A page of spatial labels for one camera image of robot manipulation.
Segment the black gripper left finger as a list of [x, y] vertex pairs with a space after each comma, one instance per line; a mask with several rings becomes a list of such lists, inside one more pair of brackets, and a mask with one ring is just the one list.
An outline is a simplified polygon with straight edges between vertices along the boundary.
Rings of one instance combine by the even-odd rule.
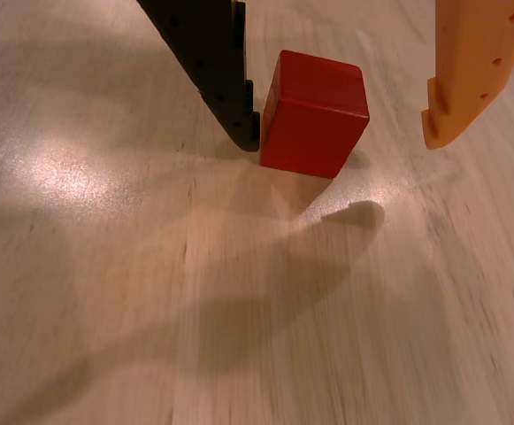
[[141, 0], [139, 5], [235, 145], [258, 151], [260, 114], [253, 110], [246, 69], [246, 4]]

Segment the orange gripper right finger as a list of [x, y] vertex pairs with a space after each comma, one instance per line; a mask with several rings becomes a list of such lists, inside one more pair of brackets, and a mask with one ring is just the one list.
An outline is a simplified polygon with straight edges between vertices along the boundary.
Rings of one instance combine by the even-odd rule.
[[514, 1], [437, 1], [435, 72], [421, 113], [426, 148], [457, 139], [501, 93], [514, 68]]

